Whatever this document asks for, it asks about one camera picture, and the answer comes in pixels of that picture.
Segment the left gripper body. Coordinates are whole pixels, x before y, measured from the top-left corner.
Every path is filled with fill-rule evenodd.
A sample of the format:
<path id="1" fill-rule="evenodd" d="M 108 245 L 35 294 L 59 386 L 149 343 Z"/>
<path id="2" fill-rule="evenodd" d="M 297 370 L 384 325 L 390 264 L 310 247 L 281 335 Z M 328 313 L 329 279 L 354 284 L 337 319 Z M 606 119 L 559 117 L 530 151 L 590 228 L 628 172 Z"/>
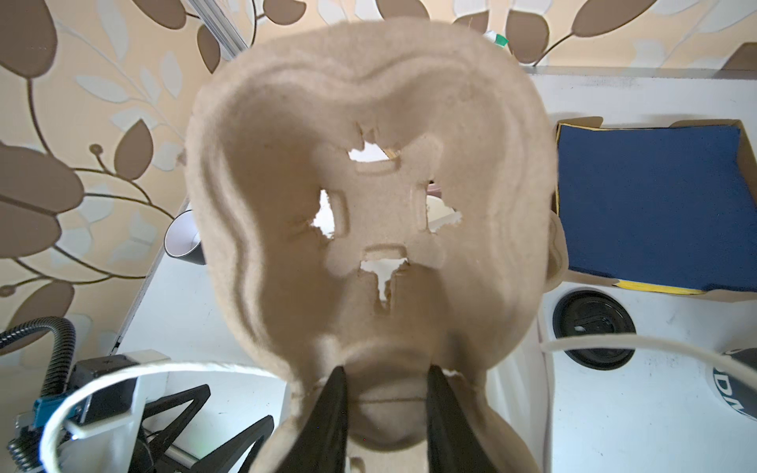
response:
<path id="1" fill-rule="evenodd" d="M 83 360 L 73 366 L 65 390 L 39 398 L 32 410 L 17 417 L 8 447 L 16 472 L 43 472 L 39 441 L 45 424 L 70 394 L 127 368 L 164 362 L 155 350 Z M 152 472 L 152 455 L 143 434 L 147 405 L 163 396 L 165 374 L 130 378 L 104 387 L 75 405 L 59 434 L 58 464 L 62 472 Z"/>

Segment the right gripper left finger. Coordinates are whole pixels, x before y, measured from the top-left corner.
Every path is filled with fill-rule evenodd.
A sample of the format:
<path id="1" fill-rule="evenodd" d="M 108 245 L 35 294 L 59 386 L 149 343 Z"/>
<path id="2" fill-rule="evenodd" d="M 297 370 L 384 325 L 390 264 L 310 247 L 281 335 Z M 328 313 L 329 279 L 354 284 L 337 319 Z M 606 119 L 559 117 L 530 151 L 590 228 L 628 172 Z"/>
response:
<path id="1" fill-rule="evenodd" d="M 336 367 L 276 472 L 342 473 L 347 461 L 347 437 L 347 376 L 343 367 Z"/>

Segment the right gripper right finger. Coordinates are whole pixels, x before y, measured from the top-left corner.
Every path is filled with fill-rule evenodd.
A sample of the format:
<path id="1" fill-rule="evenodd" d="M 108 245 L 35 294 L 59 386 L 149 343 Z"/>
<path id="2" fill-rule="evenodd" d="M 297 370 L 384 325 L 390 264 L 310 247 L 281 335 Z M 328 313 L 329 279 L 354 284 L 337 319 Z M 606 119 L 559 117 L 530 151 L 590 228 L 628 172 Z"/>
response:
<path id="1" fill-rule="evenodd" d="M 427 376 L 427 453 L 431 473 L 497 471 L 476 439 L 443 370 Z"/>

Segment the black plastic cup lid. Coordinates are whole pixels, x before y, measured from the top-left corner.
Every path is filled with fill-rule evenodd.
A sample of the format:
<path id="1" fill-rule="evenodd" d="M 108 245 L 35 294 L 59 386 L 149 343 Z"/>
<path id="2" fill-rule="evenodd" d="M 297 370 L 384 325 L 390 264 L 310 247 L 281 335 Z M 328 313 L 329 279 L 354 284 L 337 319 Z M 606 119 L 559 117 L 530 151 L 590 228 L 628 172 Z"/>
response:
<path id="1" fill-rule="evenodd" d="M 615 299 L 593 290 L 565 295 L 553 311 L 552 326 L 557 338 L 635 334 L 631 315 Z M 629 349 L 582 349 L 568 352 L 577 364 L 597 370 L 614 371 L 625 366 L 635 351 Z"/>

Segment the black paper coffee cup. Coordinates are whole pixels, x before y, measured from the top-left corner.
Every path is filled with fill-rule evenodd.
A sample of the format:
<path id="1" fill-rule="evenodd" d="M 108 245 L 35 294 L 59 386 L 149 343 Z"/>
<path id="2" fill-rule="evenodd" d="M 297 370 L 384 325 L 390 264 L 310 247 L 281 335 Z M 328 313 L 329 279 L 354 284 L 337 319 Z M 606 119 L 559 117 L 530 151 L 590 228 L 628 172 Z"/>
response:
<path id="1" fill-rule="evenodd" d="M 756 349 L 736 348 L 723 355 L 756 369 Z M 756 391 L 738 378 L 714 367 L 708 368 L 707 380 L 715 396 L 741 416 L 756 420 Z"/>

